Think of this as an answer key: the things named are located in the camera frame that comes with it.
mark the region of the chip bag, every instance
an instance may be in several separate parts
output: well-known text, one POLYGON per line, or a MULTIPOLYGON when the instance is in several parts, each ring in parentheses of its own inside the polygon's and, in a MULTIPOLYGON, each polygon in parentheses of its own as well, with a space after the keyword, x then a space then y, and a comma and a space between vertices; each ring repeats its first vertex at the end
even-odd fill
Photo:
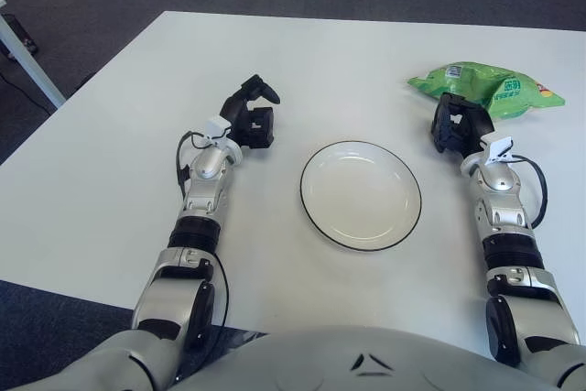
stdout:
POLYGON ((529 107, 565 103, 563 98, 523 73, 469 61, 442 66, 425 79, 415 77, 408 83, 438 99, 444 92, 456 93, 481 104, 496 118, 514 118, 529 107))

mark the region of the plate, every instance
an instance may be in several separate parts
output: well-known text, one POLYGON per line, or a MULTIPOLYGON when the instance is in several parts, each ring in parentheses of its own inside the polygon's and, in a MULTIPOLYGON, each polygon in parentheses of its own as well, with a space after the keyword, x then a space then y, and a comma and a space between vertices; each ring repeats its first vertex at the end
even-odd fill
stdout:
POLYGON ((300 189, 317 228, 358 251, 400 243, 421 214, 421 192, 409 167, 367 142, 339 142, 318 151, 303 169, 300 189))

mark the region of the table surface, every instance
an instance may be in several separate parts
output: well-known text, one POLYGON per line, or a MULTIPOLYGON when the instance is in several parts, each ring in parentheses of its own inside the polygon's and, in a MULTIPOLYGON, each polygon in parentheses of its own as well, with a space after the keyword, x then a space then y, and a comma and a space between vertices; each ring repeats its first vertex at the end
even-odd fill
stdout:
MULTIPOLYGON (((0 167, 0 278, 133 308, 180 205, 174 154, 259 73, 282 98, 275 142, 246 150, 218 253, 227 324, 285 331, 358 324, 412 331, 488 355, 485 267, 459 160, 429 139, 437 102, 406 85, 463 60, 522 71, 564 107, 496 123, 548 177, 536 229, 546 267, 586 334, 584 72, 579 32, 166 12, 0 167), (418 179, 413 233, 360 254, 320 235, 299 178, 340 140, 373 142, 418 179)), ((537 179, 516 166, 530 217, 537 179)), ((219 290, 215 320, 222 314, 219 290)))

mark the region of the white table leg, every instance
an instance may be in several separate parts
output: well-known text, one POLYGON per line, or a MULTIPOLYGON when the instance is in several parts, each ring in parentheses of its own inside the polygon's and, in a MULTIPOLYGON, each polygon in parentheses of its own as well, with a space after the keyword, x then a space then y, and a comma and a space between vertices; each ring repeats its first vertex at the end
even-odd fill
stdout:
POLYGON ((61 94, 59 89, 53 84, 53 81, 47 74, 38 66, 38 63, 33 59, 27 48, 18 39, 12 28, 6 23, 2 15, 0 15, 0 40, 10 50, 15 59, 20 63, 25 71, 27 71, 30 78, 37 84, 41 91, 47 95, 47 98, 59 108, 65 103, 65 97, 61 94))

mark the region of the wire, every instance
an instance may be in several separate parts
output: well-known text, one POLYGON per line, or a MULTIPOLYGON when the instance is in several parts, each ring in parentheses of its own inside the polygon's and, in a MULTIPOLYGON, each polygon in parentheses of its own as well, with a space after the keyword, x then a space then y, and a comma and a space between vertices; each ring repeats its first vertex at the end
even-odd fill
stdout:
POLYGON ((511 156, 514 157, 515 159, 518 159, 518 160, 507 160, 506 161, 507 163, 515 164, 518 162, 526 162, 531 167, 533 167, 533 169, 537 173, 537 178, 539 179, 539 186, 541 187, 541 206, 539 207, 539 212, 537 213, 537 217, 531 223, 531 227, 533 229, 535 229, 543 221, 543 218, 546 216, 546 209, 548 208, 548 184, 546 183, 546 177, 543 174, 543 171, 541 170, 539 165, 536 162, 534 162, 533 160, 529 159, 528 157, 520 156, 520 155, 511 155, 511 156))
POLYGON ((18 87, 16 84, 14 84, 13 82, 9 81, 2 72, 0 72, 0 78, 2 78, 2 80, 4 80, 4 82, 6 84, 8 84, 9 86, 14 87, 15 89, 17 89, 19 92, 21 92, 23 95, 25 95, 25 97, 32 103, 34 104, 36 107, 38 107, 40 110, 42 110, 43 112, 45 112, 48 116, 51 116, 51 112, 47 109, 47 107, 45 107, 44 105, 41 105, 39 103, 37 103, 35 100, 33 100, 30 96, 28 96, 28 93, 26 93, 23 89, 21 89, 20 87, 18 87))
MULTIPOLYGON (((226 127, 223 129, 223 132, 221 135, 219 136, 214 136, 211 138, 211 140, 215 140, 215 139, 220 139, 224 136, 226 136, 226 133, 228 133, 228 131, 230 131, 232 129, 231 126, 226 127)), ((188 139, 191 140, 191 144, 193 145, 193 148, 197 148, 198 150, 205 150, 206 148, 210 148, 211 146, 213 146, 213 143, 208 144, 205 147, 198 147, 195 145, 195 142, 193 141, 193 137, 194 136, 199 136, 201 138, 207 139, 206 136, 204 136, 202 133, 200 132, 187 132, 185 135, 183 135, 181 137, 181 139, 179 140, 179 144, 177 145, 177 151, 175 153, 175 172, 177 173, 177 183, 179 184, 179 188, 181 189, 181 197, 182 199, 185 199, 185 182, 187 179, 189 179, 189 167, 185 167, 185 168, 181 168, 181 164, 179 162, 179 155, 181 152, 181 147, 183 147, 183 143, 185 141, 187 141, 188 139)))
POLYGON ((222 338, 223 331, 226 328, 226 318, 228 317, 228 308, 230 307, 230 288, 228 286, 228 277, 226 276, 226 271, 223 268, 223 264, 222 264, 222 261, 220 260, 220 257, 215 252, 212 255, 216 259, 216 261, 218 262, 218 266, 220 266, 220 270, 222 271, 223 284, 226 287, 226 305, 223 310, 222 324, 220 325, 220 329, 218 330, 218 335, 216 336, 216 340, 213 342, 211 349, 207 352, 207 354, 205 355, 203 360, 200 362, 198 367, 195 370, 193 370, 193 374, 196 374, 197 372, 199 372, 201 370, 201 368, 203 368, 206 365, 206 363, 210 360, 210 357, 212 356, 214 350, 218 346, 218 342, 222 338))

